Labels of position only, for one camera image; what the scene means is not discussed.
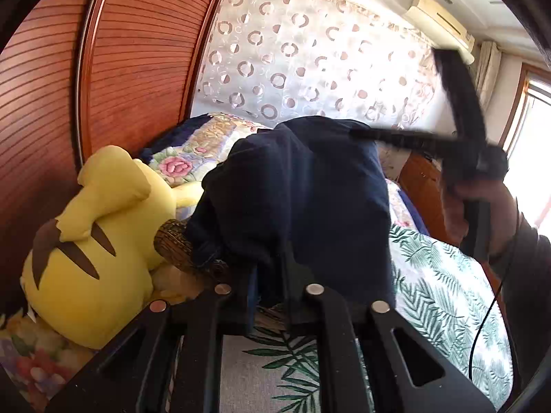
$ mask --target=yellow plush toy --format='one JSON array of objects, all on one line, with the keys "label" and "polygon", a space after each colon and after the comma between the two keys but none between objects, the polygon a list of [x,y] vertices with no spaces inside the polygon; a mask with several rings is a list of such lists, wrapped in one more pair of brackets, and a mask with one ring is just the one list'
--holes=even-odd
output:
[{"label": "yellow plush toy", "polygon": [[117,146],[93,154],[78,183],[79,194],[37,232],[21,285],[51,327],[100,349],[151,296],[149,272],[163,262],[153,247],[157,230],[203,190],[200,182],[170,188]]}]

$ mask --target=black cable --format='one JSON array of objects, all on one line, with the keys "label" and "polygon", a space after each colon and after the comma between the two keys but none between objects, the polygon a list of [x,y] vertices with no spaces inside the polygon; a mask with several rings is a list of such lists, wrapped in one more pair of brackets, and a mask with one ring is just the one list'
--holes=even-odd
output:
[{"label": "black cable", "polygon": [[511,249],[511,254],[509,258],[509,264],[507,265],[507,269],[505,270],[505,273],[503,274],[503,278],[501,279],[501,283],[499,284],[497,292],[495,292],[494,299],[490,303],[490,307],[488,308],[486,315],[484,316],[484,319],[482,320],[482,323],[480,324],[480,327],[478,328],[477,335],[475,335],[475,340],[473,341],[473,345],[470,348],[470,356],[469,356],[469,379],[473,380],[473,357],[475,356],[475,346],[477,344],[478,336],[482,332],[482,328],[484,328],[484,323],[486,322],[486,319],[490,315],[491,308],[494,307],[494,304],[496,300],[499,297],[499,294],[501,292],[501,288],[503,287],[503,282],[509,275],[509,270],[511,269],[511,265],[513,262],[514,255],[516,253],[516,245],[517,245],[517,238],[519,237],[519,228],[520,228],[520,213],[519,213],[519,200],[516,199],[516,207],[517,207],[517,223],[516,228],[514,229],[514,238],[513,238],[513,245]]}]

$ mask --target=metal bolt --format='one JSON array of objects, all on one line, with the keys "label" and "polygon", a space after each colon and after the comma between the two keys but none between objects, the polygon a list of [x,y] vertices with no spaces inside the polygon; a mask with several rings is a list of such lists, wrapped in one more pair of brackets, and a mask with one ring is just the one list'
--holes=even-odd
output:
[{"label": "metal bolt", "polygon": [[324,290],[325,290],[325,287],[323,287],[321,284],[308,284],[306,286],[306,291],[310,295],[321,295],[323,294]]},{"label": "metal bolt", "polygon": [[162,312],[165,309],[166,309],[166,301],[163,301],[161,299],[157,299],[149,305],[149,310],[151,310],[152,312]]},{"label": "metal bolt", "polygon": [[386,314],[390,310],[390,306],[386,301],[377,300],[371,305],[371,309],[376,311],[378,314]]},{"label": "metal bolt", "polygon": [[216,284],[216,287],[214,287],[214,291],[218,295],[227,295],[231,292],[231,286],[228,284]]}]

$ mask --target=dark sleeve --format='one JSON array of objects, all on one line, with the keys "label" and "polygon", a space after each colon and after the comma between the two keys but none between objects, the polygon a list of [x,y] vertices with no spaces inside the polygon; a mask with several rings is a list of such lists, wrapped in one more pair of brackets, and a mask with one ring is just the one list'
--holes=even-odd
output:
[{"label": "dark sleeve", "polygon": [[490,265],[506,276],[502,296],[524,388],[551,345],[551,244],[521,216],[517,237]]}]

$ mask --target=air conditioner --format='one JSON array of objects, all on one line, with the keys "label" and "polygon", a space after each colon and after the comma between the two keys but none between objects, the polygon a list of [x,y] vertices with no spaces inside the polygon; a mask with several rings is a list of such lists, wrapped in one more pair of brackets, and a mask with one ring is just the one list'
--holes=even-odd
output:
[{"label": "air conditioner", "polygon": [[475,38],[434,0],[413,0],[404,18],[441,48],[457,48],[465,63],[472,64]]}]

